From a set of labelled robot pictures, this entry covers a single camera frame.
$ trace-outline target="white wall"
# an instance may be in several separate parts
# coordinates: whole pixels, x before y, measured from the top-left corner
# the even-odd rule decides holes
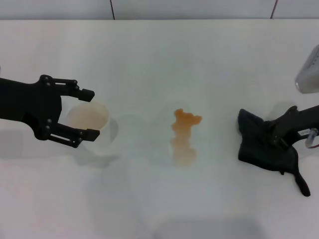
[[[274,18],[319,18],[319,0],[278,0]]]
[[[113,19],[110,0],[0,0],[0,19]]]
[[[275,0],[112,0],[115,19],[270,18]]]

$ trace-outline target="orange stain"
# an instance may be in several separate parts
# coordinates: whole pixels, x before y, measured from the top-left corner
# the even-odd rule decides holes
[[[179,166],[189,166],[196,159],[196,150],[190,147],[191,127],[199,124],[202,116],[184,113],[183,109],[174,112],[176,122],[171,125],[175,138],[170,143],[174,149],[173,158]]]

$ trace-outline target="white table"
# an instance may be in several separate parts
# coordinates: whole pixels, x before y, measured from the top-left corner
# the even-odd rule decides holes
[[[294,86],[317,44],[318,20],[0,21],[1,77],[78,80],[116,135],[98,157],[1,120],[0,238],[318,238],[319,151],[296,145],[306,198],[240,162],[235,127],[241,108],[272,120],[319,104]],[[169,144],[178,108],[203,116],[186,168]]]

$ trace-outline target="black cloth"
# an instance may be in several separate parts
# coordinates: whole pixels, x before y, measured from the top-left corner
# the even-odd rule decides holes
[[[293,147],[283,150],[270,144],[267,137],[270,124],[246,110],[240,110],[238,125],[243,140],[238,159],[270,171],[293,174],[301,193],[310,196],[308,185],[299,172],[297,151]]]

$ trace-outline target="orange liquid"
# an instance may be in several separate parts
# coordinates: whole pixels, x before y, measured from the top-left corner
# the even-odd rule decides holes
[[[174,149],[173,158],[176,165],[189,166],[196,159],[196,150],[190,147],[191,127],[199,124],[202,116],[184,113],[183,109],[174,112],[176,122],[171,125],[175,133],[170,143]]]

